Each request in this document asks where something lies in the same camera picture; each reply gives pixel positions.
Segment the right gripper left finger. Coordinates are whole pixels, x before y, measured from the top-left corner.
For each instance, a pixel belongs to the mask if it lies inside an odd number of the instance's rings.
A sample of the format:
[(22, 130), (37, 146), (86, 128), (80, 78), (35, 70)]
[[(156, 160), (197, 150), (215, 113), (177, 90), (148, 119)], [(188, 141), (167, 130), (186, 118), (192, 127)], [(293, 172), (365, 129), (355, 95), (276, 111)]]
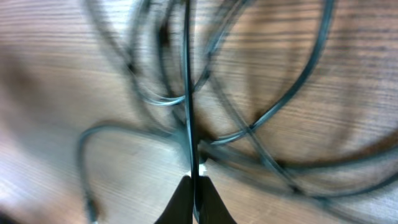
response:
[(165, 210), (155, 224), (192, 224), (193, 186), (190, 176), (185, 175), (179, 182)]

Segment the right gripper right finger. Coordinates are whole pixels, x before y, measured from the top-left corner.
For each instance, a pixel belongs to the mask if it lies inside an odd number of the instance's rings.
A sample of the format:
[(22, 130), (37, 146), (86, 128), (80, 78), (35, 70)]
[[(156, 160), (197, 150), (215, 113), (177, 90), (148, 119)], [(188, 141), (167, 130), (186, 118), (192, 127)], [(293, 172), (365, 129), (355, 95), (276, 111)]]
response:
[(236, 224), (209, 177), (200, 176), (202, 204), (199, 224)]

